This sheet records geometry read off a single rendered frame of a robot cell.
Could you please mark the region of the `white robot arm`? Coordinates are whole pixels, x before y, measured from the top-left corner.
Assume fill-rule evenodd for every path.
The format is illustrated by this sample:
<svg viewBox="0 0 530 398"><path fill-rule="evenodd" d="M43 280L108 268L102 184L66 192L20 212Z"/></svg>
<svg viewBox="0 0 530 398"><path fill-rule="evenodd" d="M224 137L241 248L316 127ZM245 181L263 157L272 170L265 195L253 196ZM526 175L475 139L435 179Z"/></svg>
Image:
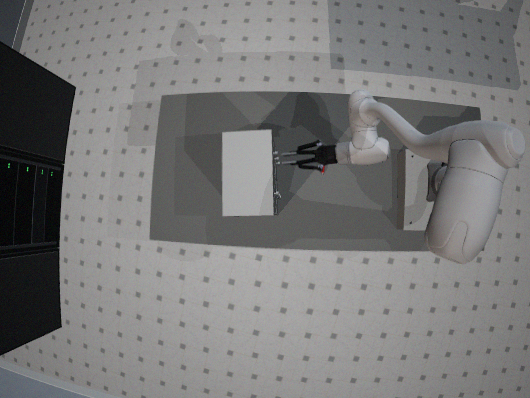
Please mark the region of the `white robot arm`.
<svg viewBox="0 0 530 398"><path fill-rule="evenodd" d="M337 143L336 161L339 165L371 165L387 160L389 141L377 135L377 125L383 121L410 151L442 162L427 165L426 200L434 201L434 209L425 245L444 259L471 262L490 236L508 170L524 155L523 134L503 122L477 120L424 135L391 107L373 99L364 89L350 95L352 141Z"/></svg>

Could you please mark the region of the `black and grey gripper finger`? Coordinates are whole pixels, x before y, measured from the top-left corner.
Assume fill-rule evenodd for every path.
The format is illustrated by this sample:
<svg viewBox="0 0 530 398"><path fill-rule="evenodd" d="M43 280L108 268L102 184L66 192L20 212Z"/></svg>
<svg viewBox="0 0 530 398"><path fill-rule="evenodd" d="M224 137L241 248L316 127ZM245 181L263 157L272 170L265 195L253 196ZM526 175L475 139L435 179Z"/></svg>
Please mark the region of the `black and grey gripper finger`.
<svg viewBox="0 0 530 398"><path fill-rule="evenodd" d="M313 143L309 143L309 144L298 146L297 151L291 151L290 153L282 153L282 156L298 155L299 153L301 153L301 154L314 154L315 155L315 153L322 153L322 150L303 150L303 149L307 149L307 148L311 148L311 147L315 147L315 146L321 146L321 145L322 145L321 141L317 140L317 141L315 141ZM305 147L305 148L302 148L302 147Z"/></svg>
<svg viewBox="0 0 530 398"><path fill-rule="evenodd" d="M289 164L290 165L298 165L298 167L301 168L301 169L312 169L312 170L319 170L319 171L322 172L324 165L318 165L318 167L317 166L302 165L302 164L306 164L306 163L316 162L316 160L321 160L321 159L323 159L323 157L319 156L319 157L314 157L314 158L311 158L311 159L300 160L300 161L282 162L282 164L283 165L289 165Z"/></svg>

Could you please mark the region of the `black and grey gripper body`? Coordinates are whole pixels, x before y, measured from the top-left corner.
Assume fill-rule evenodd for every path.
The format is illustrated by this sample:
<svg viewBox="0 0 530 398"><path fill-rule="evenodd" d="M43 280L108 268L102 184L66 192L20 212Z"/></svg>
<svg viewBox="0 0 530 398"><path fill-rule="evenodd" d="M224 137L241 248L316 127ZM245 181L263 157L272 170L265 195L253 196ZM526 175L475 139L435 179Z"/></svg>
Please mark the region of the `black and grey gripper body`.
<svg viewBox="0 0 530 398"><path fill-rule="evenodd" d="M335 147L336 147L336 145L329 145L327 147L325 145L321 145L316 150L322 150L322 153L315 153L315 157L322 156L323 159L316 160L316 161L318 163L320 163L321 165L324 165L324 166L327 165L327 164L336 164L336 163L338 163L336 161L336 157L335 157Z"/></svg>

